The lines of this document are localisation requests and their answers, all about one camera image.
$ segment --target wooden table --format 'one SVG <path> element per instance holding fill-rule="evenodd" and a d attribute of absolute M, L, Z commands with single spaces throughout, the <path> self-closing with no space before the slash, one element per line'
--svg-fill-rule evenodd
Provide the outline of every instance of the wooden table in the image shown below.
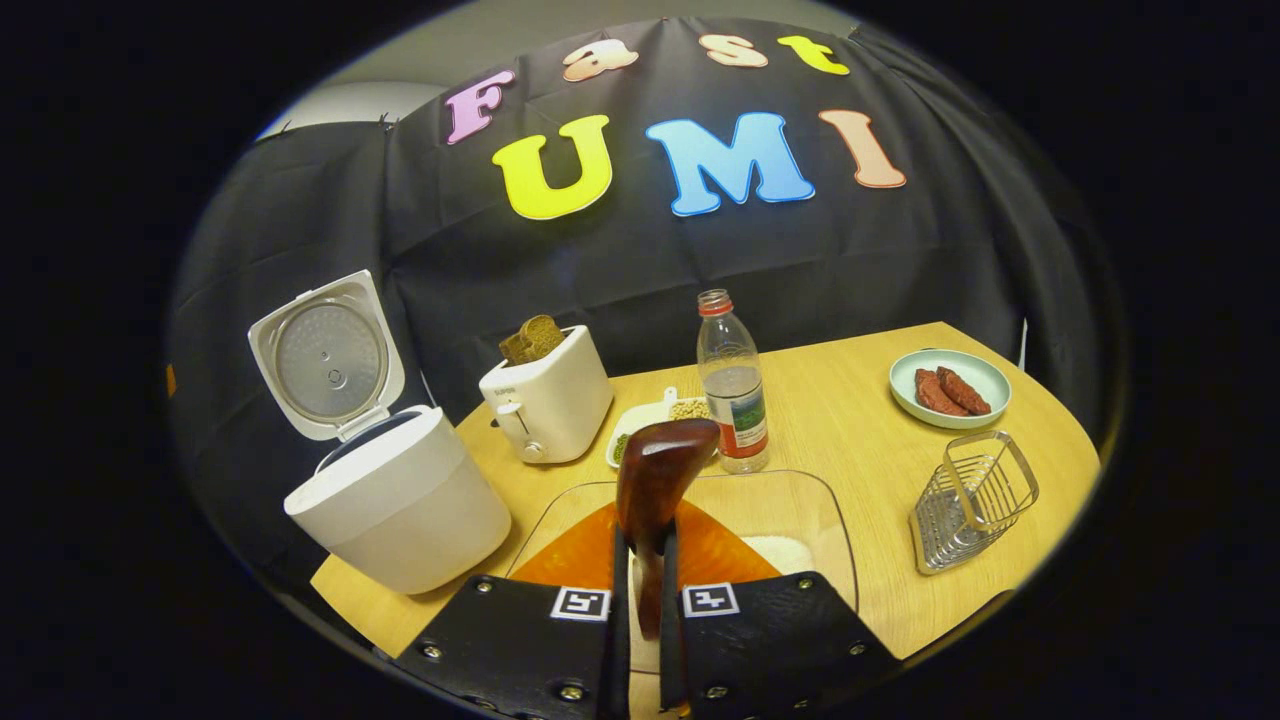
<path fill-rule="evenodd" d="M 974 560 L 938 575 L 915 570 L 908 514 L 946 443 L 975 430 L 946 430 L 908 415 L 888 388 L 895 360 L 922 347 L 983 357 L 1012 383 L 1012 401 L 992 425 L 1007 430 L 1041 486 L 1037 503 Z M 692 341 L 689 348 L 694 354 Z M 996 352 L 943 323 L 854 337 L 760 356 L 768 401 L 767 470 L 791 469 L 824 479 L 835 491 L 858 568 L 859 616 L 900 659 L 929 644 L 996 593 L 1016 588 L 1053 550 L 1089 496 L 1098 456 L 1084 429 L 1039 383 Z M 562 491 L 613 480 L 604 443 L 628 407 L 700 396 L 694 365 L 612 378 L 616 396 L 591 447 L 561 465 L 521 462 L 493 413 L 477 407 L 458 434 L 511 507 L 512 530 L 493 555 L 466 575 L 506 575 L 544 509 Z M 722 474 L 710 465 L 703 474 Z M 439 612 L 465 578 L 417 596 L 394 593 L 330 556 L 311 579 L 319 593 L 358 632 L 398 656 Z"/>

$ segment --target meat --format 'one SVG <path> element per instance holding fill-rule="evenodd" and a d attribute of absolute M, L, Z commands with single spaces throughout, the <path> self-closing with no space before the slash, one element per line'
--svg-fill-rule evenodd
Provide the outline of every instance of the meat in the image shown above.
<path fill-rule="evenodd" d="M 955 370 L 940 366 L 938 384 L 942 386 L 942 392 L 947 393 L 947 397 L 974 415 L 991 413 L 991 405 L 987 405 L 987 401 L 978 395 L 978 391 L 969 387 L 969 383 L 960 379 Z"/>
<path fill-rule="evenodd" d="M 969 415 L 968 410 L 947 397 L 947 393 L 942 391 L 938 374 L 933 370 L 922 368 L 915 372 L 915 400 L 934 413 L 956 416 Z"/>

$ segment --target white tray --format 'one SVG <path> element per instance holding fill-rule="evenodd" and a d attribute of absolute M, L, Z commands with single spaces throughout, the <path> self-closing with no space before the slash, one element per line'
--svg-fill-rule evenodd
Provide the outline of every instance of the white tray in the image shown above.
<path fill-rule="evenodd" d="M 677 397 L 678 391 L 675 387 L 668 387 L 662 393 L 662 400 L 658 402 L 649 402 L 646 405 L 636 405 L 628 409 L 626 413 L 618 418 L 618 421 L 613 425 L 613 434 L 609 436 L 609 442 L 604 446 L 604 461 L 609 464 L 609 468 L 614 470 L 618 464 L 613 461 L 613 446 L 618 443 L 618 436 L 634 434 L 640 428 L 646 425 L 653 425 L 654 423 L 664 423 L 671 419 L 671 406 L 677 402 L 687 402 L 690 400 L 705 400 L 703 396 L 699 397 Z"/>

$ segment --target glass tray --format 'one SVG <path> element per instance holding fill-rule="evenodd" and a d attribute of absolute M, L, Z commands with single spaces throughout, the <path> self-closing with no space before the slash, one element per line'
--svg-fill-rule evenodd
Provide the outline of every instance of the glass tray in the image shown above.
<path fill-rule="evenodd" d="M 516 553 L 509 577 L 561 533 L 617 497 L 617 482 L 573 486 L 556 497 Z M 705 475 L 694 480 L 685 500 L 703 509 L 755 548 L 783 575 L 803 570 L 822 573 L 849 607 L 858 611 L 858 571 L 845 521 L 831 488 L 817 475 L 771 470 L 741 475 Z M 632 694 L 646 684 L 637 675 L 657 678 L 657 642 L 645 642 L 631 620 Z M 646 712 L 632 712 L 648 717 Z"/>

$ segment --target wire basket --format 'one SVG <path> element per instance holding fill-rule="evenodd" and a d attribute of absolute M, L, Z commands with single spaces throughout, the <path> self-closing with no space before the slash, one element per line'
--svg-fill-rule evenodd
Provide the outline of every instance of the wire basket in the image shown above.
<path fill-rule="evenodd" d="M 977 455 L 957 457 L 957 448 L 974 443 L 983 446 L 965 452 Z M 989 430 L 948 442 L 942 465 L 910 515 L 916 569 L 933 575 L 972 559 L 1012 528 L 1038 497 L 1036 475 L 1009 433 Z"/>

